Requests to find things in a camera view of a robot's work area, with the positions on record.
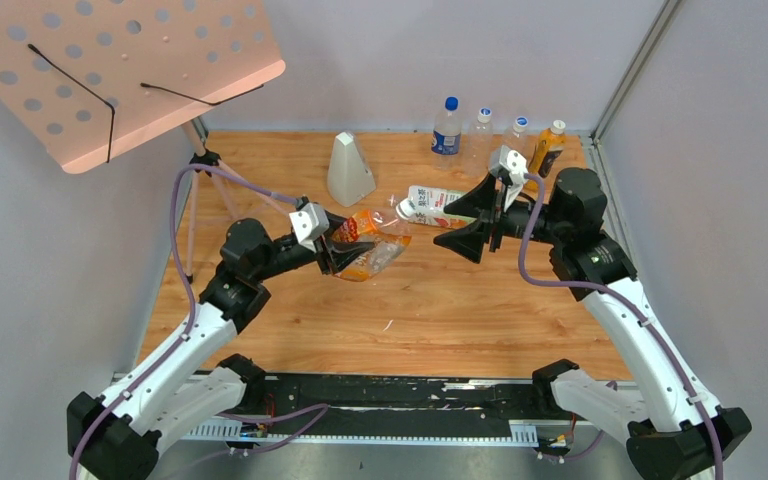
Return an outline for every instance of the blue label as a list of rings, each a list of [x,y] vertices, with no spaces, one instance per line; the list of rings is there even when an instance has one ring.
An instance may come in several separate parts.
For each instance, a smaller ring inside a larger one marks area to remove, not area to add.
[[[461,146],[461,134],[445,136],[437,131],[431,139],[431,151],[440,155],[454,155]]]

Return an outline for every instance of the wooden table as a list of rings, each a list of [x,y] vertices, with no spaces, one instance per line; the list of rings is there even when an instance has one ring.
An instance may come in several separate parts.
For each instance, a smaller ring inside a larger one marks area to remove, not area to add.
[[[340,207],[325,187],[334,133],[214,132],[208,147],[248,180],[288,195],[308,195],[344,216],[386,205],[390,195],[405,195],[412,184],[467,191],[478,182],[433,169],[428,134],[357,137],[378,188],[350,208]],[[554,172],[584,164],[581,145],[572,137]],[[227,214],[216,190],[205,180],[202,186],[199,220],[217,221],[197,232],[197,295],[220,260],[229,225],[222,220]],[[232,190],[243,211],[260,204],[251,192]],[[290,231],[286,216],[272,209],[254,216],[273,237]],[[499,251],[485,251],[475,265],[432,244],[443,230],[416,225],[413,231],[410,247],[368,282],[325,277],[313,265],[268,280],[272,299],[206,366],[241,353],[267,371],[530,377],[534,369],[565,357],[595,378],[630,378],[608,336],[567,289],[533,287],[520,278],[518,240],[506,238]],[[184,249],[185,228],[178,242]],[[548,252],[549,246],[532,244],[526,263],[536,276],[554,279]],[[186,312],[184,289],[170,260],[141,358]]]

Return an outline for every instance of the bottle cap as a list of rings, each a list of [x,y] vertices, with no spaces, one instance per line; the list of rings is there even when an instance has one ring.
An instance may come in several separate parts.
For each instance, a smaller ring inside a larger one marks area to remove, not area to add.
[[[493,112],[490,111],[489,108],[484,107],[478,111],[478,121],[481,123],[487,123],[490,121],[490,115],[493,115]]]
[[[528,119],[525,117],[517,117],[516,120],[514,120],[514,131],[517,133],[522,133],[525,131],[525,126],[528,125]]]
[[[416,214],[416,206],[410,201],[410,198],[406,198],[396,204],[396,215],[403,220],[407,220]]]
[[[561,135],[564,133],[564,130],[566,130],[567,124],[563,122],[563,120],[555,120],[552,122],[552,126],[549,127],[549,130],[552,131],[555,135]]]

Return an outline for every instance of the pink pegboard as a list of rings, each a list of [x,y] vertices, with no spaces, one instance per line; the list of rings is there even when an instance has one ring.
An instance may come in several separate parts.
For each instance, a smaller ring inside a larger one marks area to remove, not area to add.
[[[258,0],[0,0],[0,99],[69,173],[128,151],[284,71]]]

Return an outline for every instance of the yellow bottle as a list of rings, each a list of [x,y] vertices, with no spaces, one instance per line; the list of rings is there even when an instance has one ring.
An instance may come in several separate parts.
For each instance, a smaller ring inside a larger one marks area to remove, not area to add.
[[[528,160],[528,173],[535,173],[541,178],[549,176],[552,164],[564,151],[564,142],[566,142],[564,130],[566,128],[567,124],[563,121],[555,120],[551,127],[540,132],[540,136],[537,137],[537,145],[534,146],[534,153]],[[525,184],[525,189],[528,192],[537,193],[537,183],[529,180]]]

